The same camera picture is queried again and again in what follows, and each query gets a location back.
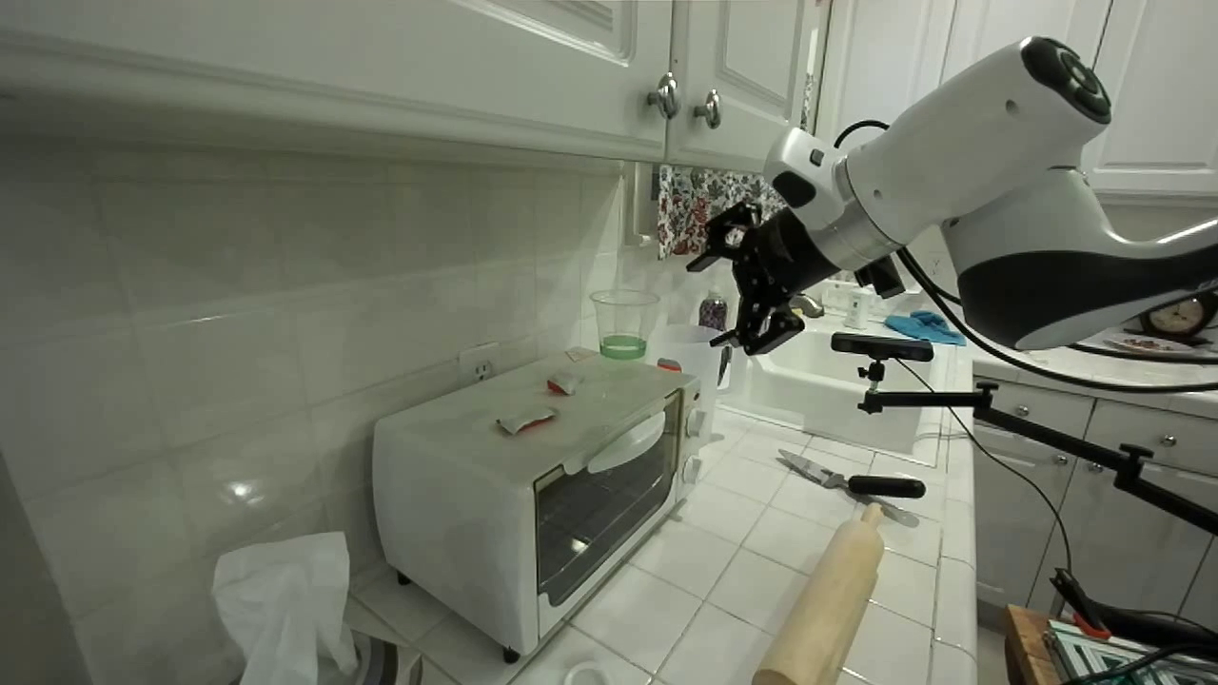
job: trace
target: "tile countertop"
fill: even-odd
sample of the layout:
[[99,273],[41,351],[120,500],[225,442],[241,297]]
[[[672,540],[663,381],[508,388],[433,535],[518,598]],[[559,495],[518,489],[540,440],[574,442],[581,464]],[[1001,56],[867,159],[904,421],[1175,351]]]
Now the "tile countertop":
[[[972,386],[972,358],[952,353],[952,386]],[[392,575],[375,575],[354,602],[382,629],[430,658],[430,685],[565,685],[599,662],[611,685],[745,685],[795,607],[817,551],[862,507],[781,470],[777,451],[843,474],[919,476],[928,495],[900,504],[919,527],[883,527],[883,566],[850,685],[976,685],[976,464],[944,413],[921,413],[913,452],[878,452],[809,440],[753,414],[721,414],[721,442],[696,451],[691,504],[611,580],[611,588],[523,665]]]
[[[1199,381],[1218,381],[1218,367],[1166,367],[1166,363],[1132,363],[1132,358],[1105,358],[1105,353],[1086,353],[1086,351],[1036,351],[1022,353],[1036,367],[1058,370],[1058,372],[1076,372],[1094,381],[1114,381],[1114,386],[1199,386]],[[1055,388],[1055,391],[1072,391],[1072,395],[1098,395],[1098,399],[1114,399],[1114,405],[1140,405],[1140,409],[1156,409],[1174,414],[1199,414],[1213,421],[1218,414],[1218,391],[1174,391],[1174,395],[1132,395],[1132,391],[1094,391],[1076,386],[1058,386],[1036,372],[1023,372],[1001,358],[991,358],[976,351],[976,370],[980,377],[992,381],[1013,381],[1013,386],[1031,386],[1031,388]]]

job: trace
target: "wooden rolling pin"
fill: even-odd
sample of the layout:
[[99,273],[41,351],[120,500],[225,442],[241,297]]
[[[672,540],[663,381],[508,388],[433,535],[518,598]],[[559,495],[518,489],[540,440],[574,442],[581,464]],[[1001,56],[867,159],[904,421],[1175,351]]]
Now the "wooden rolling pin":
[[878,507],[847,523],[809,580],[784,632],[773,641],[753,685],[833,685],[872,602],[883,536]]

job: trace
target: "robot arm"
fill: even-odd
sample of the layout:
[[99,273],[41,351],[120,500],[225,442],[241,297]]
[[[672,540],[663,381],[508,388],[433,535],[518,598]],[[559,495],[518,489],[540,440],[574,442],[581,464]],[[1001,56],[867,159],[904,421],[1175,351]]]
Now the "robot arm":
[[1022,351],[1094,337],[1218,278],[1218,224],[1150,245],[1107,230],[1072,176],[1107,122],[1098,73],[1070,46],[1029,39],[913,103],[862,152],[791,129],[764,167],[787,209],[764,224],[753,205],[721,215],[691,272],[731,258],[743,309],[722,343],[764,353],[802,333],[791,300],[809,287],[944,224],[962,318],[984,337]]

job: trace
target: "plastic bag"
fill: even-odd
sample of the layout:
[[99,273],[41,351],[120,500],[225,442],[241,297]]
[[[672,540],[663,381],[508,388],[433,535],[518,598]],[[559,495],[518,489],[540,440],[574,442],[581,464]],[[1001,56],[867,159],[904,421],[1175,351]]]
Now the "plastic bag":
[[297,536],[225,551],[215,598],[225,632],[244,651],[241,685],[318,685],[318,658],[354,674],[344,626],[351,556],[344,535]]

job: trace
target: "white toaster oven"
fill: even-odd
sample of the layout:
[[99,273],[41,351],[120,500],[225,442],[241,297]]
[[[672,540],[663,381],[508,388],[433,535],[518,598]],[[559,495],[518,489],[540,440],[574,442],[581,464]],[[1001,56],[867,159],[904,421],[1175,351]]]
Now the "white toaster oven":
[[[552,395],[552,377],[578,377]],[[489,632],[533,656],[685,500],[685,386],[655,367],[555,353],[375,432],[386,561]],[[559,414],[518,440],[495,421]]]

